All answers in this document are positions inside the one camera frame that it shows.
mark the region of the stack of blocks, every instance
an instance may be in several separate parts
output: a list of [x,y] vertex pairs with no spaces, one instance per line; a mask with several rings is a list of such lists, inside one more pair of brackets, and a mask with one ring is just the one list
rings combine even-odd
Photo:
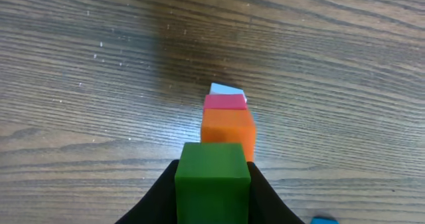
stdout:
[[175,174],[178,224],[248,223],[255,123],[242,90],[215,85],[205,98],[201,142],[185,144]]

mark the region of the block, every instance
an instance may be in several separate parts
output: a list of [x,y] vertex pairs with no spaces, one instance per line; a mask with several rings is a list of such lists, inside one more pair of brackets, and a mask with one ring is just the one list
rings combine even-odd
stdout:
[[314,217],[310,224],[338,224],[338,222],[330,219]]
[[201,142],[241,143],[247,162],[254,161],[256,128],[250,111],[206,109]]
[[204,111],[206,109],[247,109],[243,94],[208,94],[205,96]]
[[250,182],[240,144],[185,144],[175,174],[178,224],[247,224]]
[[243,90],[223,84],[212,83],[210,87],[210,94],[243,94],[246,102],[246,96]]

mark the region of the wooden surface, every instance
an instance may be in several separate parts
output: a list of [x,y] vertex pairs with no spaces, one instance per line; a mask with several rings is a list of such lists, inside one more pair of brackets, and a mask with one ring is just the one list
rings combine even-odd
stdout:
[[0,0],[0,223],[113,223],[213,81],[305,222],[424,223],[424,0]]

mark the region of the wooden table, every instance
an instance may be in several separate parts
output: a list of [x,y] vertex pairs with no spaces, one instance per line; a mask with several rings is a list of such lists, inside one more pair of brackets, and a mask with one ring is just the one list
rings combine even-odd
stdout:
[[113,223],[211,82],[305,222],[425,220],[424,0],[0,0],[0,223]]

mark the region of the orange cube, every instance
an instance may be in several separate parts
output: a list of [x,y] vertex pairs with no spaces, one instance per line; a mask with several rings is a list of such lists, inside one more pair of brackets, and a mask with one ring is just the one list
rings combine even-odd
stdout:
[[253,162],[255,139],[255,123],[249,110],[205,110],[202,143],[241,143],[246,161]]

